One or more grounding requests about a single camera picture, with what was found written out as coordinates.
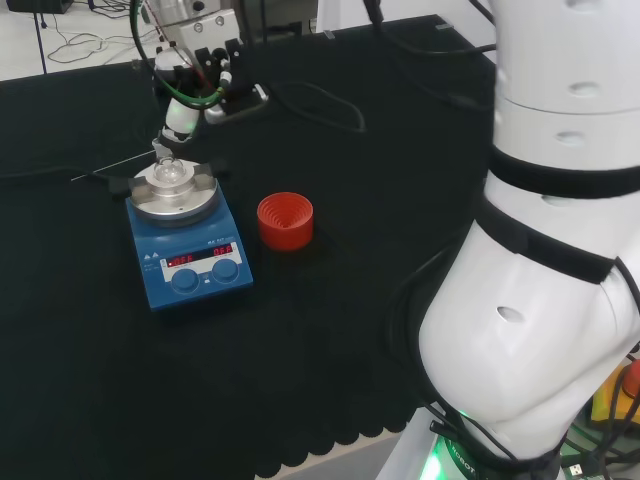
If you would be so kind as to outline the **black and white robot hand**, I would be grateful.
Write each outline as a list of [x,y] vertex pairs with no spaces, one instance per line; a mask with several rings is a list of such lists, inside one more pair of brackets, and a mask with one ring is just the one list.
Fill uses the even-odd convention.
[[160,130],[152,141],[157,159],[174,157],[176,151],[189,143],[200,118],[198,110],[175,100],[163,81],[181,94],[196,96],[199,79],[181,49],[156,48],[153,91],[158,105],[165,109]]

